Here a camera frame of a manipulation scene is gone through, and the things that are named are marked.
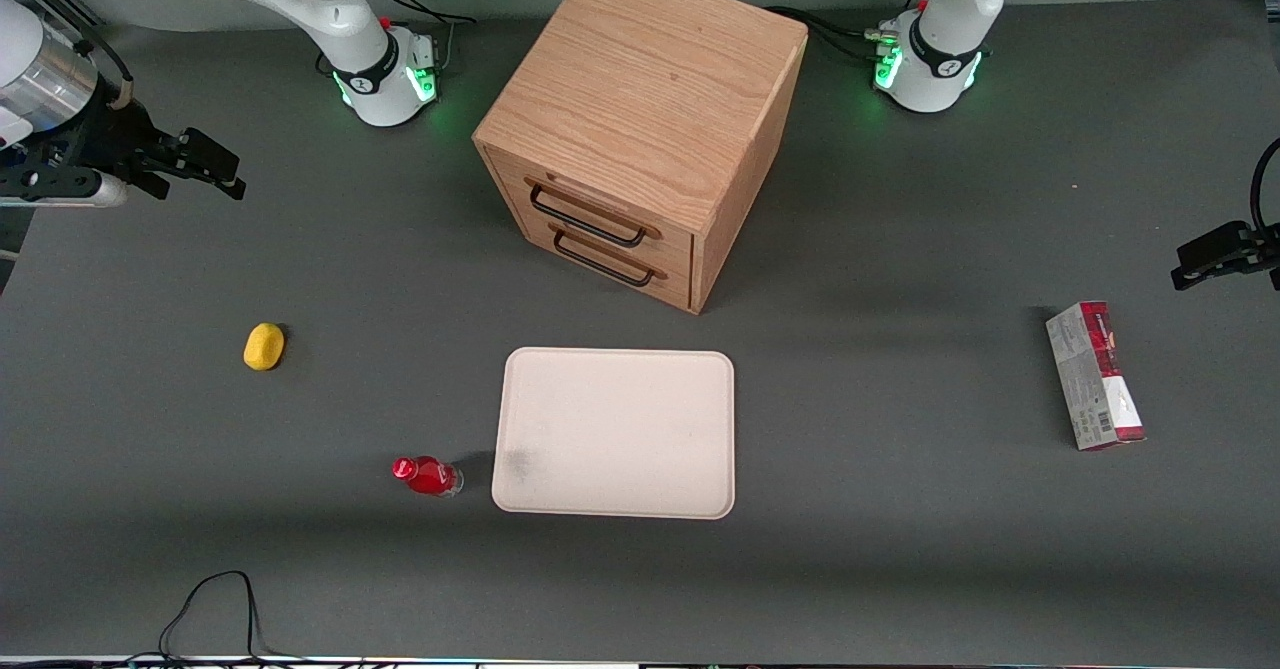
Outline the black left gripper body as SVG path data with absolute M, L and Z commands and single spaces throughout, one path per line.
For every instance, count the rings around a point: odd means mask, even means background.
M 1279 233 L 1277 224 L 1249 228 L 1248 237 L 1252 249 L 1242 258 L 1240 272 L 1266 272 L 1274 290 L 1280 290 L 1279 278 Z

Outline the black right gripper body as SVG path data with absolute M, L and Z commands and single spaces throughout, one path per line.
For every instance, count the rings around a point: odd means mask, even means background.
M 177 153 L 177 137 L 154 127 L 148 113 L 133 101 L 114 110 L 90 104 L 64 123 L 61 150 L 64 168 L 93 171 L 93 180 L 69 180 L 63 200 L 128 200 L 131 191 L 160 200 L 163 171 L 186 171 Z

